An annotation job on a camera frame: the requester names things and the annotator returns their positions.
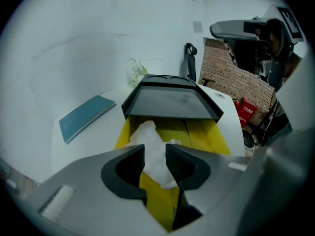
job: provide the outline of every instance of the red box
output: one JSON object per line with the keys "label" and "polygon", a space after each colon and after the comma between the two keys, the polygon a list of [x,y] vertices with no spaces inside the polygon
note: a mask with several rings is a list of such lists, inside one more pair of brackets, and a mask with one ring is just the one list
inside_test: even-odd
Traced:
{"label": "red box", "polygon": [[254,104],[252,104],[245,98],[242,99],[241,106],[237,111],[238,118],[240,119],[242,128],[244,128],[247,125],[252,116],[255,114],[256,110],[257,107]]}

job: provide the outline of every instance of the white wall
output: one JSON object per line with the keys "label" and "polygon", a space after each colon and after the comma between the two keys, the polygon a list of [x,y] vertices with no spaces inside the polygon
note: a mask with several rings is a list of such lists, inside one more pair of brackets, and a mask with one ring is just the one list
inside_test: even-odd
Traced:
{"label": "white wall", "polygon": [[[51,174],[53,122],[127,84],[130,57],[149,73],[185,75],[191,0],[24,0],[0,40],[0,156],[23,174]],[[203,50],[199,52],[201,65]]]}

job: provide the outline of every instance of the crumpled paper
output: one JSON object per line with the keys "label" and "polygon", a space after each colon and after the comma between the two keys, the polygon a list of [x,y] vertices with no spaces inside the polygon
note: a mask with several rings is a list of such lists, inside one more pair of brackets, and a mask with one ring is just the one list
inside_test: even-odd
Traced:
{"label": "crumpled paper", "polygon": [[[169,144],[181,144],[179,140],[172,139]],[[156,126],[152,120],[139,125],[138,129],[130,137],[130,143],[126,146],[144,144],[144,169],[155,182],[163,189],[176,187],[171,172],[166,165],[165,145],[162,138],[156,132]]]}

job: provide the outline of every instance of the brick wall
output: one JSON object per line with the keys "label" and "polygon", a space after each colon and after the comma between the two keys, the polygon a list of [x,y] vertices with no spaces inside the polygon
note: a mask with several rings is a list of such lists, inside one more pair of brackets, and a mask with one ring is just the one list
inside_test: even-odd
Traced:
{"label": "brick wall", "polygon": [[232,99],[247,98],[254,103],[258,110],[250,122],[258,125],[269,112],[270,101],[274,89],[257,79],[253,74],[237,68],[225,48],[218,40],[207,39],[203,54],[199,84],[203,84],[203,77],[213,79],[207,87],[228,94]]}

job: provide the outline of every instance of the white sticker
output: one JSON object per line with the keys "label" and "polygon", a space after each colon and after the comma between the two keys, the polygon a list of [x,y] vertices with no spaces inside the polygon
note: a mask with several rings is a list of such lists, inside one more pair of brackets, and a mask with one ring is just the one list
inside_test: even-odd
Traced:
{"label": "white sticker", "polygon": [[229,163],[228,167],[239,170],[239,171],[245,171],[247,168],[247,165],[239,164],[239,163]]}

